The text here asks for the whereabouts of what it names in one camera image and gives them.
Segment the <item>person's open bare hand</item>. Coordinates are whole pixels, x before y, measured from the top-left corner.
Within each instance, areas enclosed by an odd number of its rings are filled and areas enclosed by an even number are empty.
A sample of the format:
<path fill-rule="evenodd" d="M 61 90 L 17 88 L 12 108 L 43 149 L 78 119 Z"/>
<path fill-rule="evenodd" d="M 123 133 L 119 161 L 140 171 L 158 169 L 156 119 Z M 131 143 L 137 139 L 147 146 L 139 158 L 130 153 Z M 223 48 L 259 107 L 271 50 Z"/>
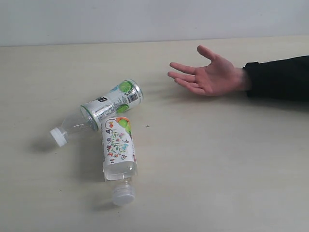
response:
<path fill-rule="evenodd" d="M 251 89 L 251 81 L 243 68 L 236 68 L 229 60 L 201 45 L 197 51 L 210 60 L 209 65 L 192 67 L 172 62 L 169 66 L 177 72 L 168 72 L 168 77 L 189 91 L 207 97 Z"/>

